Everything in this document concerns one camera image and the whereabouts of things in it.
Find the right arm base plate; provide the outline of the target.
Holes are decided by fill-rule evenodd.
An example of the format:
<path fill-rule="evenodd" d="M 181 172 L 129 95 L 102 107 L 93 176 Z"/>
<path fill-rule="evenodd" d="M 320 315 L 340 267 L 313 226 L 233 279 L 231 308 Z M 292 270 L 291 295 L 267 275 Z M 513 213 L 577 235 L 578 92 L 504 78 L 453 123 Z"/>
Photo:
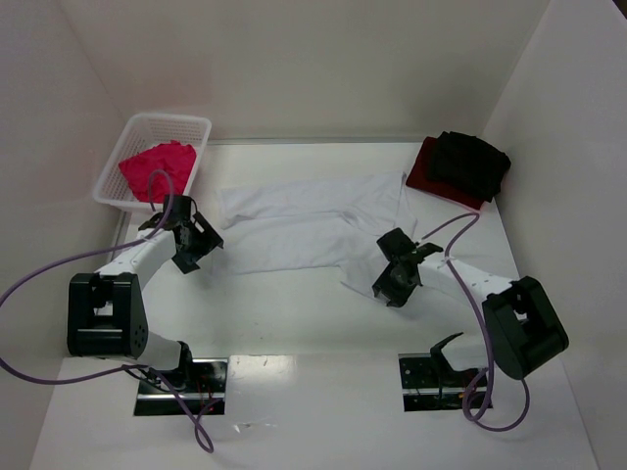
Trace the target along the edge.
<path fill-rule="evenodd" d="M 401 354 L 399 368 L 405 412 L 461 410 L 465 389 L 478 373 L 455 371 L 429 353 Z"/>

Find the white t shirt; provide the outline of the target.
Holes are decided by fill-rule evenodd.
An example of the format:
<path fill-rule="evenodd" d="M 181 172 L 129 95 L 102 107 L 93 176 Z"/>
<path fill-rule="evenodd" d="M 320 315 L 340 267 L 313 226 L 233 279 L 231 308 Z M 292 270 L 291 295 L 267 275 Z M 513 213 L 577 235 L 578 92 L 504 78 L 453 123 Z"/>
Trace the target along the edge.
<path fill-rule="evenodd" d="M 401 171 L 230 188 L 218 199 L 224 247 L 213 275 L 339 267 L 366 296 L 385 266 L 378 239 L 417 225 Z"/>

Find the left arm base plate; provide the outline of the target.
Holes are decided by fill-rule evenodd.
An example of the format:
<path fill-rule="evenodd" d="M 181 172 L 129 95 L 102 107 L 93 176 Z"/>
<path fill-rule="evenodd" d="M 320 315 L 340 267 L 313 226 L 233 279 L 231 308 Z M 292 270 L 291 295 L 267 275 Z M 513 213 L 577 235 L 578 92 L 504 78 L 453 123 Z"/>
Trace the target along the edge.
<path fill-rule="evenodd" d="M 227 358 L 194 359 L 187 372 L 161 371 L 189 410 L 197 415 L 223 415 L 227 383 Z M 139 379 L 133 415 L 137 417 L 183 415 L 174 393 L 153 372 L 137 372 Z"/>

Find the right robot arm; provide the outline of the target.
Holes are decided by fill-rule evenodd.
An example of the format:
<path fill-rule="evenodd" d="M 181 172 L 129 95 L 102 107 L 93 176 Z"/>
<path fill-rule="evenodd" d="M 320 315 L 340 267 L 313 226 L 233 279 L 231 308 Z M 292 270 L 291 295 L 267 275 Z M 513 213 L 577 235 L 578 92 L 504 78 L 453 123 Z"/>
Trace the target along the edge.
<path fill-rule="evenodd" d="M 374 281 L 374 297 L 404 306 L 419 287 L 467 301 L 480 310 L 493 360 L 521 380 L 569 347 L 568 335 L 543 285 L 525 276 L 498 276 L 457 261 L 431 242 L 414 242 L 395 228 L 377 240 L 387 265 Z"/>

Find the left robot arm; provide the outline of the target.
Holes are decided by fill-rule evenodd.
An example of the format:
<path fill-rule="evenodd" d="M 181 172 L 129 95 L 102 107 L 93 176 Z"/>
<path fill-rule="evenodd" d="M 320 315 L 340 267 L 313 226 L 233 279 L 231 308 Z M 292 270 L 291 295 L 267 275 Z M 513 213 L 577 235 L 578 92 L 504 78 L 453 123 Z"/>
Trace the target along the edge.
<path fill-rule="evenodd" d="M 140 226 L 137 244 L 93 273 L 75 275 L 69 286 L 67 346 L 72 356 L 128 359 L 147 365 L 182 389 L 197 381 L 193 356 L 182 341 L 149 331 L 142 291 L 163 264 L 183 274 L 223 240 L 193 198 L 165 197 L 164 208 Z"/>

